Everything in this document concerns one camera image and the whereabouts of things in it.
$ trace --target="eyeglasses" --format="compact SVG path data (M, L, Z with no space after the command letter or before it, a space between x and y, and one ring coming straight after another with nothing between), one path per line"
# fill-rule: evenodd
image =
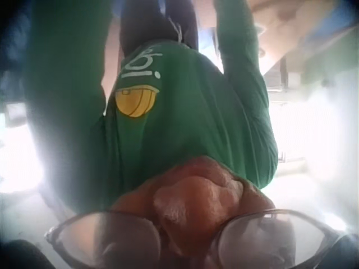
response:
M76 216L45 236L72 268L159 268L159 232L134 215ZM268 210L224 223L204 260L223 269L315 268L339 239L333 229L300 212Z

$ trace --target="wall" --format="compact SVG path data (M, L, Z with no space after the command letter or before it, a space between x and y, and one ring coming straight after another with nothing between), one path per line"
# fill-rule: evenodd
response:
M333 211L358 225L358 27L307 61L310 175Z

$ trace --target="nose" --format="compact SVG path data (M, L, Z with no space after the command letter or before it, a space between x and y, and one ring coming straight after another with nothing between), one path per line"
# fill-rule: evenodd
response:
M187 177L154 196L154 208L177 254L198 256L227 219L234 216L238 195L203 177Z

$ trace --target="fabric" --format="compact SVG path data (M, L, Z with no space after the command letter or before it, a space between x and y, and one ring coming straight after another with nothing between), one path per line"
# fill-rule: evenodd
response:
M198 50L196 14L191 0L165 0L165 16L158 0L126 0L122 9L119 40L125 57L154 40L180 41Z
M278 162L246 1L218 0L224 74L174 41L123 62L101 88L110 1L37 1L27 58L29 121L49 183L75 211L109 207L144 181L206 155L258 188Z

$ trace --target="sleeve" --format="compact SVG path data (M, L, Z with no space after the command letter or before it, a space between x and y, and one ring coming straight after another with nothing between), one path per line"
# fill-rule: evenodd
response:
M76 212L101 208L108 170L101 80L110 6L108 0L32 6L27 116L45 180Z
M250 125L255 169L249 178L266 186L278 165L278 149L269 117L269 99L259 70L258 38L245 0L215 0L217 34L224 75L237 93Z

